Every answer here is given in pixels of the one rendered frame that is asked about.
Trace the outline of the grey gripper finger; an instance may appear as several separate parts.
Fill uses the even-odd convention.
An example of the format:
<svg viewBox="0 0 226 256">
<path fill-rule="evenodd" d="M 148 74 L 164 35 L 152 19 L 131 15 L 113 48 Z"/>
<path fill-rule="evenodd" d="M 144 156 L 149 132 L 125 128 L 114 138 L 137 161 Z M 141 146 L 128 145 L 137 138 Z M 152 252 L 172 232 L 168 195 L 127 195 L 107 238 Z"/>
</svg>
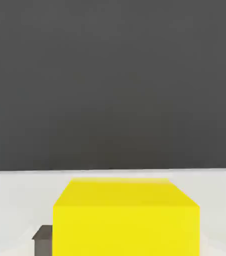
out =
<svg viewBox="0 0 226 256">
<path fill-rule="evenodd" d="M 37 231 L 29 228 L 16 241 L 12 256 L 52 256 L 52 238 L 52 225 L 41 225 Z"/>
</svg>

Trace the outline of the small yellow cube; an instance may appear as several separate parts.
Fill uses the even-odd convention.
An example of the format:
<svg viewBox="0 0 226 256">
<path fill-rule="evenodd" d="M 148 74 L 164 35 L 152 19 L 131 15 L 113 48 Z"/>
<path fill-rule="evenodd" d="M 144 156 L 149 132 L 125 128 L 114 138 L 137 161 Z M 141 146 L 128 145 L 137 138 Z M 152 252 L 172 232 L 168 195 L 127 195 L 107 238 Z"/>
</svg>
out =
<svg viewBox="0 0 226 256">
<path fill-rule="evenodd" d="M 200 256 L 200 207 L 166 178 L 73 178 L 52 256 Z"/>
</svg>

